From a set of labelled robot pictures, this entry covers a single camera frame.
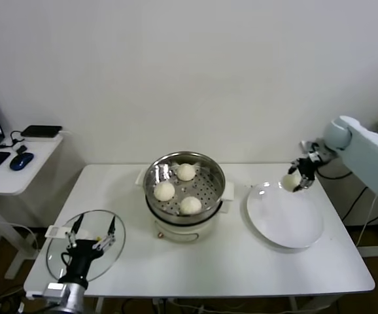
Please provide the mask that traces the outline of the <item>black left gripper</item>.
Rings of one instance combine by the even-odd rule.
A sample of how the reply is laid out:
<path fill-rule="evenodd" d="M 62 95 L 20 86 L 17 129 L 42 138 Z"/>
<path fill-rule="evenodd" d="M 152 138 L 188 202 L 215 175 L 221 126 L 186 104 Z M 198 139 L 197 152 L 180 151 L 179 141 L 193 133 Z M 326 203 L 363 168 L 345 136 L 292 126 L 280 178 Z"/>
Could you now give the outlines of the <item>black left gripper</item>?
<path fill-rule="evenodd" d="M 76 235 L 82 224 L 84 214 L 74 222 L 71 229 L 65 233 L 68 239 L 67 251 L 61 253 L 61 260 L 66 267 L 65 275 L 59 278 L 59 283 L 75 283 L 88 285 L 87 275 L 92 262 L 102 257 L 102 251 L 107 251 L 115 238 L 115 217 L 112 218 L 107 235 L 99 240 L 78 239 Z"/>

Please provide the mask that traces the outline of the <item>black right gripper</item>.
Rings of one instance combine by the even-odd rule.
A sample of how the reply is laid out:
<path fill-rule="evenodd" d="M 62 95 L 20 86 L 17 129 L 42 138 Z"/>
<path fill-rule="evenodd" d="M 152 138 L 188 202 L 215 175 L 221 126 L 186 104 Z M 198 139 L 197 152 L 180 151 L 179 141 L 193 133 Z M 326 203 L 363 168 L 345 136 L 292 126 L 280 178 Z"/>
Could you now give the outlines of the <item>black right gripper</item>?
<path fill-rule="evenodd" d="M 301 179 L 293 189 L 294 192 L 306 190 L 313 184 L 315 172 L 318 169 L 318 162 L 313 161 L 310 157 L 295 159 L 291 162 L 288 174 L 293 174 L 297 169 L 301 175 Z"/>

